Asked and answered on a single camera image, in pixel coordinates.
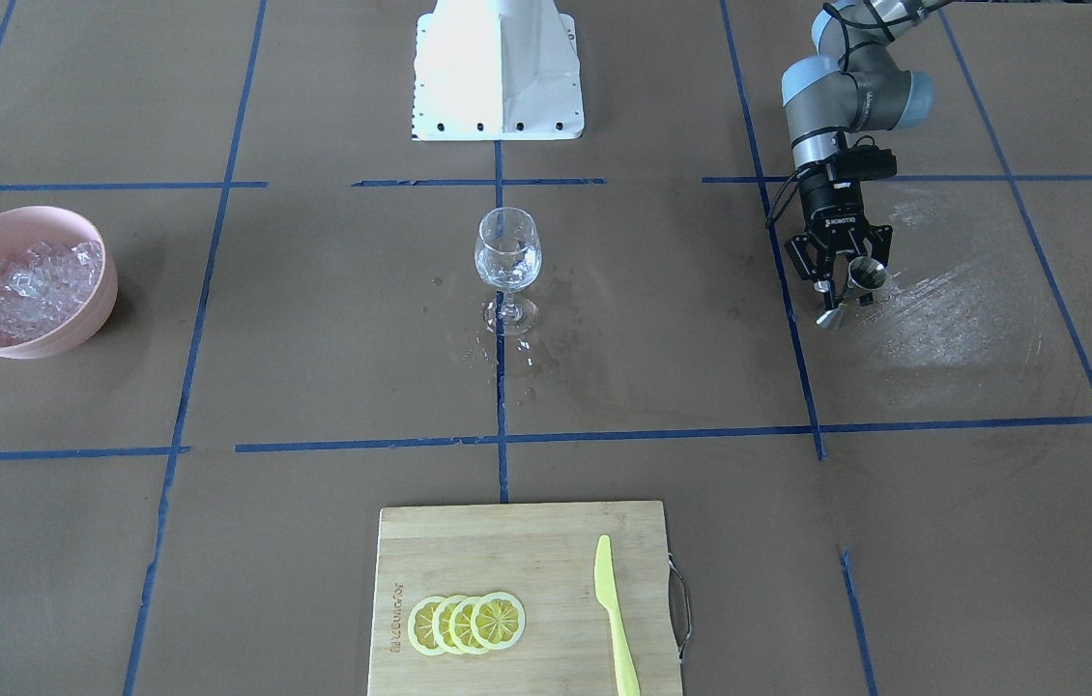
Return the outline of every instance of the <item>lemon slice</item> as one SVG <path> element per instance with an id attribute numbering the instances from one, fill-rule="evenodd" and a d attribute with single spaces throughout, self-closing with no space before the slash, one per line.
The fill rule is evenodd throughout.
<path id="1" fill-rule="evenodd" d="M 440 595 L 431 595 L 417 602 L 408 612 L 408 644 L 423 656 L 440 656 L 444 651 L 439 640 L 435 639 L 432 628 L 435 612 L 442 600 Z"/>
<path id="2" fill-rule="evenodd" d="M 490 650 L 507 650 L 520 640 L 525 630 L 525 605 L 515 594 L 492 591 L 476 602 L 470 622 L 473 638 L 480 647 Z"/>
<path id="3" fill-rule="evenodd" d="M 439 644 L 439 647 L 444 652 L 450 652 L 452 656 L 463 656 L 465 653 L 456 647 L 456 644 L 452 642 L 452 635 L 448 630 L 452 612 L 456 609 L 456 604 L 463 602 L 463 600 L 467 600 L 467 594 L 452 594 L 450 598 L 441 600 L 439 606 L 435 610 L 435 616 L 430 616 L 430 632 L 434 635 L 435 642 Z"/>
<path id="4" fill-rule="evenodd" d="M 473 635 L 473 613 L 480 603 L 482 598 L 467 598 L 458 603 L 452 609 L 452 616 L 448 617 L 448 637 L 467 656 L 482 656 L 490 650 L 476 641 Z"/>

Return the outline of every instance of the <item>yellow knife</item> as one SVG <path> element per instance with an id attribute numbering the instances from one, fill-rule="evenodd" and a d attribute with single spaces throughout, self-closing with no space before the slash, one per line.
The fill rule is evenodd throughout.
<path id="1" fill-rule="evenodd" d="M 616 688 L 619 696 L 640 696 L 640 683 L 636 682 L 636 668 L 631 664 L 631 650 L 627 648 L 622 614 L 619 613 L 616 568 L 610 561 L 610 538 L 605 533 L 598 538 L 598 554 L 593 559 L 593 593 L 610 616 L 610 647 L 616 660 Z"/>

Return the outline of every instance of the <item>metal jigger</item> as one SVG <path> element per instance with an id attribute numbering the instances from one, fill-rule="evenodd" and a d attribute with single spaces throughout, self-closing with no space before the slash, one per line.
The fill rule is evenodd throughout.
<path id="1" fill-rule="evenodd" d="M 838 306 L 821 312 L 820 317 L 817 317 L 817 326 L 820 329 L 838 329 L 842 326 L 846 312 L 846 299 L 868 296 L 869 302 L 875 303 L 881 299 L 878 292 L 886 286 L 886 281 L 890 281 L 890 272 L 887 272 L 886 264 L 871 256 L 855 257 L 846 266 L 846 281 L 843 283 L 842 295 L 838 296 Z"/>

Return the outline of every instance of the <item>wine glass base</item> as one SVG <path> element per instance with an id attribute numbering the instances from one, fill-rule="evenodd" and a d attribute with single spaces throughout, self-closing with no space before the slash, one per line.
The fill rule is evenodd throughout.
<path id="1" fill-rule="evenodd" d="M 490 299 L 489 303 L 485 304 L 485 309 L 483 310 L 485 316 L 485 329 L 494 333 L 498 326 L 496 325 L 497 315 L 502 314 L 502 334 L 503 335 L 520 335 L 525 333 L 533 328 L 533 321 L 537 318 L 537 305 L 533 303 L 532 299 L 525 297 L 517 296 L 515 305 L 503 304 L 501 308 L 496 308 L 496 300 Z"/>

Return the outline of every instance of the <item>cutting board handle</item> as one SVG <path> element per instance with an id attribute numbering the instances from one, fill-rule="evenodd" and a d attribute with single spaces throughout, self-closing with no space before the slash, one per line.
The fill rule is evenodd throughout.
<path id="1" fill-rule="evenodd" d="M 687 578 L 684 578 L 684 574 L 679 573 L 678 565 L 675 565 L 675 554 L 670 554 L 669 551 L 666 552 L 666 563 L 670 565 L 670 577 L 678 580 L 679 595 L 681 595 L 684 603 L 684 635 L 679 637 L 678 629 L 675 626 L 678 622 L 675 621 L 675 594 L 667 593 L 667 603 L 669 604 L 670 611 L 670 628 L 675 629 L 675 644 L 679 647 L 679 664 L 684 664 L 684 652 L 688 649 L 688 642 L 692 641 L 692 594 L 688 591 Z"/>

